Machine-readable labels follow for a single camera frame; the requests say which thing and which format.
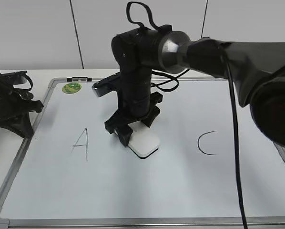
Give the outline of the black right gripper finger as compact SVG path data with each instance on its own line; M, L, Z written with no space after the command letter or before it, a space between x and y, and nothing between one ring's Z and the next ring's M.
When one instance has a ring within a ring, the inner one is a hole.
M141 122L143 124L145 124L147 127L151 127L153 121L155 120L155 118L160 114L160 108L158 108L157 106L155 106L154 108L151 109L151 111L149 112L149 114L147 115L147 117L143 120L141 120Z
M133 130L130 128L128 124L118 126L115 128L115 132L119 138L119 141L123 146L128 146L131 135L133 133Z

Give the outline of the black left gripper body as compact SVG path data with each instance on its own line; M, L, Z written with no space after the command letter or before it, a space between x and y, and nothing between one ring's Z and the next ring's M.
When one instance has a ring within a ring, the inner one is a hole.
M20 96L26 94L25 89L16 85L26 83L26 72L0 72L0 120L16 117L20 114Z

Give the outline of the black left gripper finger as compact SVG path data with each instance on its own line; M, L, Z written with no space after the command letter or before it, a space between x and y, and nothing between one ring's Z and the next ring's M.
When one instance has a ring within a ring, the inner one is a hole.
M32 137L34 133L28 113L0 120L0 128L7 129L22 138Z
M40 100L33 100L33 94L23 94L20 96L20 113L37 112L43 109L43 103Z

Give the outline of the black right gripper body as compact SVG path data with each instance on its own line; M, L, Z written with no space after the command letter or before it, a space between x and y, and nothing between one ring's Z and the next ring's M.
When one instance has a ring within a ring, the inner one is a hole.
M162 102L162 94L151 93L151 75L151 69L121 72L121 87L117 92L118 109L105 121L106 130L115 130L118 126L141 121L157 103Z

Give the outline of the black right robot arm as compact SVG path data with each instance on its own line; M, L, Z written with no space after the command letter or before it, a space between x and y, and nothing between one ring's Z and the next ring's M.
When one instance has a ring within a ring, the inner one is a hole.
M116 35L112 52L120 66L111 89L118 93L118 110L105 122L112 133L122 130L128 144L129 124L150 125L159 110L151 95L151 71L180 73L184 69L230 79L238 103L249 106L258 129L285 147L285 42L224 42L209 37L192 41L171 26L137 28Z

